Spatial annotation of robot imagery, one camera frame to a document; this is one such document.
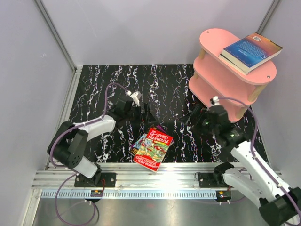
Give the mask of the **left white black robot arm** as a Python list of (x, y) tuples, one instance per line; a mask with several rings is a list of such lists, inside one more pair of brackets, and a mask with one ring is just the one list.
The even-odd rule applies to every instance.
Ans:
[(126, 121), (151, 123), (156, 121), (147, 103), (140, 105), (139, 94), (121, 97), (105, 115), (82, 123), (65, 121), (61, 124), (47, 153), (64, 167), (76, 173), (75, 186), (97, 187), (116, 175), (102, 173), (97, 163), (92, 163), (84, 156), (87, 142), (102, 134), (109, 133)]

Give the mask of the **red 13-storey treehouse book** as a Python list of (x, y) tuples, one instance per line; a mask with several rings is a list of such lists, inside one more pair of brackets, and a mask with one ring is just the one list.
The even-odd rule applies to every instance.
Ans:
[(157, 173), (173, 139), (156, 128), (149, 129), (144, 144), (133, 157), (133, 162)]

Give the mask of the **blue 169-storey treehouse book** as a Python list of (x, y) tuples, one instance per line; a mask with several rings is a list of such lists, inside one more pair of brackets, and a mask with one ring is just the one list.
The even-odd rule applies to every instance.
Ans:
[(134, 144), (131, 145), (129, 153), (135, 156), (142, 144), (144, 144), (147, 134), (143, 134)]

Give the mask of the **blue orange sunset paperback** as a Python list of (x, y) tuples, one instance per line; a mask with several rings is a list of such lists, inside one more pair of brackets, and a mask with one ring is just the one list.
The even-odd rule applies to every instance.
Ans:
[(221, 54), (248, 72), (277, 56), (282, 49), (282, 46), (255, 32), (225, 47)]

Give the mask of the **dark blue hardcover book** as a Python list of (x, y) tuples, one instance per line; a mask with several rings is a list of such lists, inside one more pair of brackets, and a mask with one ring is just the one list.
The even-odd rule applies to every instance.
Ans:
[(251, 71), (245, 72), (243, 71), (241, 68), (239, 68), (237, 65), (235, 65), (234, 63), (232, 63), (230, 60), (228, 60), (226, 57), (224, 57), (222, 54), (219, 55), (219, 58), (227, 63), (228, 65), (230, 65), (231, 67), (235, 68), (237, 71), (239, 71), (240, 73), (242, 73), (243, 75), (248, 75)]

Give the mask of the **purple treehouse book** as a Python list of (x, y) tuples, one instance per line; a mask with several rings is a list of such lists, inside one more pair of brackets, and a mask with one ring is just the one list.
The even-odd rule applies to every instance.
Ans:
[(163, 132), (164, 134), (168, 135), (168, 133), (160, 125), (157, 125), (157, 129), (160, 130), (161, 132)]

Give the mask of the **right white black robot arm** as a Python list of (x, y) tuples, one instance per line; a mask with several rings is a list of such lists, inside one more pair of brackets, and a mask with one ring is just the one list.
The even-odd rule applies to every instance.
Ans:
[(199, 134), (211, 134), (222, 147), (222, 152), (236, 158), (250, 174), (244, 176), (231, 163), (224, 162), (214, 168), (213, 182), (218, 187), (231, 186), (258, 209), (270, 226), (280, 226), (301, 215), (301, 190), (292, 188), (256, 154), (250, 138), (230, 122), (227, 111), (219, 102), (208, 109), (196, 105), (181, 122)]

